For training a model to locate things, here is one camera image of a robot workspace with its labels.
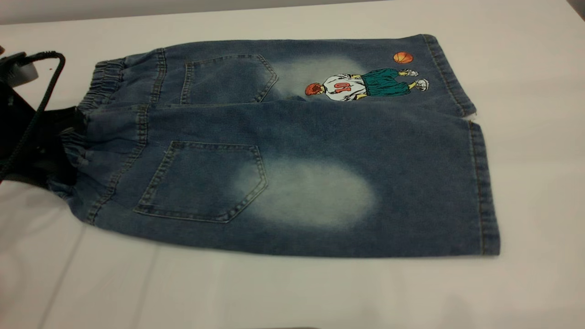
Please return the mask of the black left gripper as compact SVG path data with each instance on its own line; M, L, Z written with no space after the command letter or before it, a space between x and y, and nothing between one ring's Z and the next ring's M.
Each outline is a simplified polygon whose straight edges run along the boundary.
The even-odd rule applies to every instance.
M48 179L75 185L77 169L60 154L60 139L45 114L53 93L48 88L35 110L10 86L1 87L1 182L46 185ZM86 117L79 107L57 110L57 133L85 133Z

